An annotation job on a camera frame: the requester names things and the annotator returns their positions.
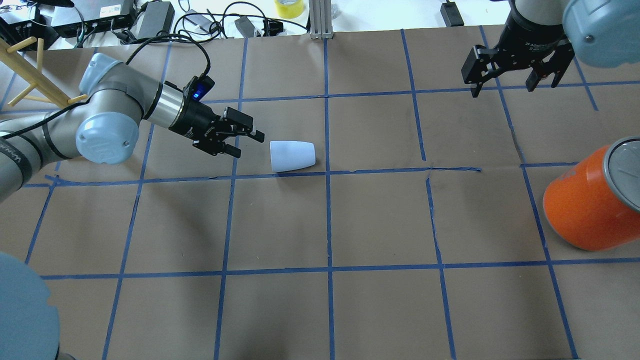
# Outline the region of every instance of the power adapter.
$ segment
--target power adapter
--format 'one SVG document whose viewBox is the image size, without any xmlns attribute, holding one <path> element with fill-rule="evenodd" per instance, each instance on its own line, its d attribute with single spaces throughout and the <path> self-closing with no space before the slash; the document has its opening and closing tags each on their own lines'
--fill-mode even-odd
<svg viewBox="0 0 640 360">
<path fill-rule="evenodd" d="M 202 15 L 198 15 L 198 13 L 195 10 L 189 10 L 186 13 L 186 15 L 189 15 L 189 16 L 185 17 L 184 20 L 187 20 L 188 22 L 194 24 L 195 26 L 198 26 L 202 31 L 206 32 L 207 34 L 213 33 L 217 28 L 217 26 L 215 26 L 211 20 L 207 19 Z"/>
<path fill-rule="evenodd" d="M 447 27 L 451 26 L 464 26 L 465 22 L 462 20 L 462 15 L 460 15 L 460 11 L 458 10 L 458 5 L 454 1 L 448 1 L 440 7 L 440 13 L 442 14 L 442 18 L 444 19 L 444 23 L 447 24 Z"/>
<path fill-rule="evenodd" d="M 138 30 L 138 38 L 152 38 L 159 33 L 169 34 L 175 10 L 168 1 L 150 1 L 145 3 L 145 16 Z"/>
</svg>

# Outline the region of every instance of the white cup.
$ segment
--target white cup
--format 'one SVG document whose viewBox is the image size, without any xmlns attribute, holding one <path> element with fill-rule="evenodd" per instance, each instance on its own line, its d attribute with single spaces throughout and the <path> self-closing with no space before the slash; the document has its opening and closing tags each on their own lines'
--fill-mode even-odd
<svg viewBox="0 0 640 360">
<path fill-rule="evenodd" d="M 316 147 L 313 143 L 272 141 L 269 146 L 273 172 L 298 170 L 316 164 Z"/>
</svg>

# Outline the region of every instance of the yellow tape roll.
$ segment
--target yellow tape roll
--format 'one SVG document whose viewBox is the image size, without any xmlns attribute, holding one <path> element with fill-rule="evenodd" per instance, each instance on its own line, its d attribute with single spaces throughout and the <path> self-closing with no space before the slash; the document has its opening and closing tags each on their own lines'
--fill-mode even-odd
<svg viewBox="0 0 640 360">
<path fill-rule="evenodd" d="M 299 17 L 305 9 L 305 3 L 302 0 L 274 0 L 278 16 L 283 19 L 293 19 Z"/>
</svg>

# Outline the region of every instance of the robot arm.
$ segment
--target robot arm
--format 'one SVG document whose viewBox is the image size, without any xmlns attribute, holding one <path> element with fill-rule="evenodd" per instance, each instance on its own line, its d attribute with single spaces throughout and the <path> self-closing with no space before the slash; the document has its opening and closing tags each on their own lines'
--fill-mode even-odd
<svg viewBox="0 0 640 360">
<path fill-rule="evenodd" d="M 640 2 L 636 0 L 509 0 L 498 44 L 476 45 L 462 78 L 477 97 L 482 85 L 512 70 L 531 68 L 528 91 L 553 75 L 555 88 L 573 54 L 596 67 L 640 61 Z"/>
<path fill-rule="evenodd" d="M 104 54 L 93 56 L 80 83 L 88 102 L 59 111 L 59 116 L 35 115 L 0 122 L 0 202 L 24 185 L 46 164 L 84 156 L 96 163 L 116 164 L 133 153 L 142 119 L 193 141 L 211 155 L 240 149 L 226 144 L 245 135 L 264 142 L 253 118 L 232 108 L 215 114 L 200 99 L 213 86 L 194 77 L 184 89 L 164 84 Z"/>
</svg>

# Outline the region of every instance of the gray can lid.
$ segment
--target gray can lid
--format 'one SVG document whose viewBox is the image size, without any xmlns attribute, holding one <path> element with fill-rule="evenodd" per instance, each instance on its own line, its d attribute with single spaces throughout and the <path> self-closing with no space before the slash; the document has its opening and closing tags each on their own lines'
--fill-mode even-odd
<svg viewBox="0 0 640 360">
<path fill-rule="evenodd" d="M 604 159 L 611 190 L 620 201 L 640 212 L 640 136 L 617 141 Z"/>
</svg>

